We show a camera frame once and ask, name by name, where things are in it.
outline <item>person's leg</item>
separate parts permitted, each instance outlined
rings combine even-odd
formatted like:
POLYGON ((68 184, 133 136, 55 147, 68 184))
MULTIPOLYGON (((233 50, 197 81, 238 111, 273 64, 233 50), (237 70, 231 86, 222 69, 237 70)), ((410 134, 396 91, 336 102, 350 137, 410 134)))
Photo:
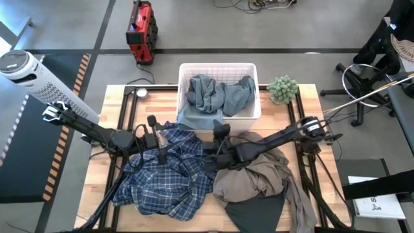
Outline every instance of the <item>person's leg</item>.
POLYGON ((398 53, 395 51, 391 38, 384 41, 385 55, 376 63, 375 67, 378 69, 388 68, 387 74, 394 75, 400 72, 400 59, 398 53))
POLYGON ((384 20, 381 20, 381 23, 376 28, 374 34, 369 38, 368 42, 360 49, 359 53, 354 57, 354 64, 371 64, 374 62, 376 55, 378 53, 381 53, 383 50, 381 43, 378 43, 378 40, 381 39, 384 30, 387 27, 387 23, 384 20))

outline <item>plaid shirt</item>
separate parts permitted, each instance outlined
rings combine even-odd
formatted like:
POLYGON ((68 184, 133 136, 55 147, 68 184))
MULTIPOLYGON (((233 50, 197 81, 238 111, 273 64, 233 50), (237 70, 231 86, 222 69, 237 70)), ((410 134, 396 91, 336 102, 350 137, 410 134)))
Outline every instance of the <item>plaid shirt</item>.
MULTIPOLYGON (((213 191, 215 173, 203 170, 203 142, 194 132, 167 129, 160 132, 169 143, 180 142, 167 153, 167 163, 158 163, 158 151, 144 152, 144 165, 128 175, 113 198, 115 206, 135 204, 143 215, 167 214, 188 221, 213 191)), ((131 159, 136 166, 140 156, 131 159)), ((125 171, 133 169, 126 164, 125 171)))

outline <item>green succulent plant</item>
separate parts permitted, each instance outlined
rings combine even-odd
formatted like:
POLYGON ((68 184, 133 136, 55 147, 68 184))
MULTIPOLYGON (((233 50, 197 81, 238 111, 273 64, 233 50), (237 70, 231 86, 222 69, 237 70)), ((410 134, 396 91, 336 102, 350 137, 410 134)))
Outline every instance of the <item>green succulent plant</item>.
POLYGON ((295 98, 295 94, 298 92, 298 83, 295 80, 291 80, 289 75, 276 77, 267 89, 270 91, 270 97, 273 101, 288 104, 295 98))

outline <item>plastic basket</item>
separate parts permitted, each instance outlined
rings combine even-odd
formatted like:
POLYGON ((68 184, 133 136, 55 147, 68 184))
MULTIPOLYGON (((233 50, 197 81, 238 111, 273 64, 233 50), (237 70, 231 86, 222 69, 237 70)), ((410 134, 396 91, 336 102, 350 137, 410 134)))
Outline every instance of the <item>plastic basket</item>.
POLYGON ((204 74, 216 80, 216 85, 224 82, 236 84, 244 76, 253 78, 256 92, 254 103, 238 112, 233 117, 224 117, 223 124, 230 124, 231 133, 249 131, 254 122, 261 116, 259 82, 257 70, 253 63, 183 63, 179 71, 179 86, 177 97, 177 116, 187 102, 186 93, 190 86, 190 78, 204 74))

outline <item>chair wheel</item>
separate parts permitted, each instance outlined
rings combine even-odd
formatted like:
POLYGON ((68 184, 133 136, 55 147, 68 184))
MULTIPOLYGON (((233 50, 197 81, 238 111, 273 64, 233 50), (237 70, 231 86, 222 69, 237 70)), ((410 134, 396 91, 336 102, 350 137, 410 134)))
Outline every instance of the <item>chair wheel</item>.
POLYGON ((389 115, 390 117, 396 117, 396 116, 397 116, 397 114, 395 113, 395 111, 390 111, 390 112, 388 113, 388 115, 389 115))
POLYGON ((356 126, 360 126, 360 125, 362 125, 361 123, 359 123, 358 122, 358 120, 353 120, 353 121, 351 121, 351 125, 353 126, 353 127, 356 127, 356 126))
POLYGON ((336 69, 336 71, 341 71, 341 67, 340 67, 340 65, 339 65, 339 64, 338 64, 338 65, 336 65, 335 69, 336 69))

